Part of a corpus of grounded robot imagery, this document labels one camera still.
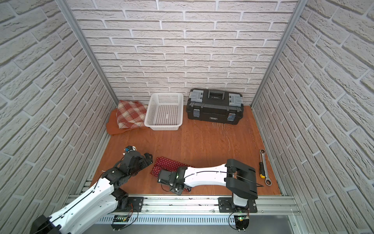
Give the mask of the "red polka dot skirt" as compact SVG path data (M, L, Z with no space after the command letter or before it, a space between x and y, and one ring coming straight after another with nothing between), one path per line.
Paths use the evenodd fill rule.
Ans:
M154 166L150 172L150 174L154 177L158 177L159 173L162 170L176 172L178 168L180 167L190 167L190 165L181 163L175 160L171 160L165 157L158 157L156 159L156 162L154 163Z

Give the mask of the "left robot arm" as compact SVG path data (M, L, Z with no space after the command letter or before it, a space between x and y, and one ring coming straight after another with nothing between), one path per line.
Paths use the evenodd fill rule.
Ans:
M135 147L125 149L123 158L105 171L86 192L49 217L39 216L31 234L82 234L105 215L133 210L129 195L121 186L153 163L153 156L142 155Z

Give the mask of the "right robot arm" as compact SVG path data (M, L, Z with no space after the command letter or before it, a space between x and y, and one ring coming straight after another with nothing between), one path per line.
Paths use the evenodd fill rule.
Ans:
M223 186L232 192L229 203L233 210L248 210L250 204L258 198L256 171L244 163L228 159L225 164L216 167L195 168L182 166L175 172L161 170L158 183L169 187L169 191L182 195L185 190L194 187L214 185Z

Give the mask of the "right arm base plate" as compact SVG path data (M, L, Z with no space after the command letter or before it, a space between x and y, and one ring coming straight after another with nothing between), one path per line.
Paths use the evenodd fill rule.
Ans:
M255 200L242 199L240 197L218 198L220 213L257 213Z

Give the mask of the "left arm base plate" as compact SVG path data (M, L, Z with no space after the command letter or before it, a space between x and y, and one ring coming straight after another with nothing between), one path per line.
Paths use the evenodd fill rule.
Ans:
M144 197L126 197L118 202L117 209L115 212L130 212L132 209L136 209L141 212L143 206Z

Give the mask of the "red plaid skirt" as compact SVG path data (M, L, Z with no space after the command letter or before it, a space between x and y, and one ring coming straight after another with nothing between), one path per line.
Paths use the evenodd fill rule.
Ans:
M120 100L117 106L117 124L119 129L145 127L147 105L140 102Z

